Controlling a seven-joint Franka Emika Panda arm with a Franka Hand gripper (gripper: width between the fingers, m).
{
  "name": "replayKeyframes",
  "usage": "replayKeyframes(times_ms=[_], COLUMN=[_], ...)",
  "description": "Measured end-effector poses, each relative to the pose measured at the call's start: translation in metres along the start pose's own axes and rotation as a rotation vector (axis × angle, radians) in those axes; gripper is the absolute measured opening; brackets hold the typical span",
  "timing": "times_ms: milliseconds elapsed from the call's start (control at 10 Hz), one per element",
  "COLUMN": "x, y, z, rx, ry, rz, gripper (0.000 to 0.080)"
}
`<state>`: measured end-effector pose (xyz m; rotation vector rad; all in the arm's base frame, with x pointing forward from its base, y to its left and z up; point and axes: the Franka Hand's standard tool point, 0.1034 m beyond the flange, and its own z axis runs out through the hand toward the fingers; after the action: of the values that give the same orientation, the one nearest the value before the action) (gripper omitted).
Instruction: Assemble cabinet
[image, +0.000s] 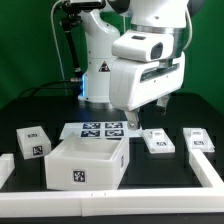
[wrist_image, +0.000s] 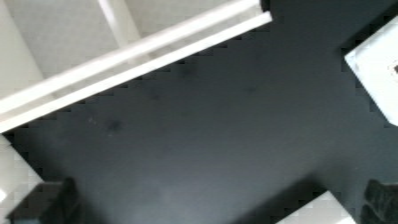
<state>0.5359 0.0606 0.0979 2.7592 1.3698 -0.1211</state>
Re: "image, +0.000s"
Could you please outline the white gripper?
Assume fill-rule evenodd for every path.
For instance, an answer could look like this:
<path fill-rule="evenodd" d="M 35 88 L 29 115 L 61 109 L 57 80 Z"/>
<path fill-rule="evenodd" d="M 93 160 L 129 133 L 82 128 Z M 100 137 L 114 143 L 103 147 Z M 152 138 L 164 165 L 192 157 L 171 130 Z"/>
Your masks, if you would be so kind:
<path fill-rule="evenodd" d="M 134 109 L 159 98 L 157 113 L 164 116 L 170 100 L 169 93 L 178 90 L 183 83 L 184 53 L 174 59 L 169 68 L 160 68 L 159 65 L 158 61 L 142 63 L 120 58 L 112 64 L 109 100 L 114 108 L 128 111 L 125 115 L 131 130 L 139 128 L 138 111 Z"/>

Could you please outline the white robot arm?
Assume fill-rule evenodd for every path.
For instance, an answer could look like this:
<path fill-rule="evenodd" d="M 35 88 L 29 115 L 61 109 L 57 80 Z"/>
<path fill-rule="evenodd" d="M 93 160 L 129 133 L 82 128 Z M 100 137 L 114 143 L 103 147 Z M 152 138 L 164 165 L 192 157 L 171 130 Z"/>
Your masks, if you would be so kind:
<path fill-rule="evenodd" d="M 141 106 L 164 108 L 184 79 L 191 18 L 205 0 L 58 0 L 80 104 L 125 112 L 140 127 Z"/>

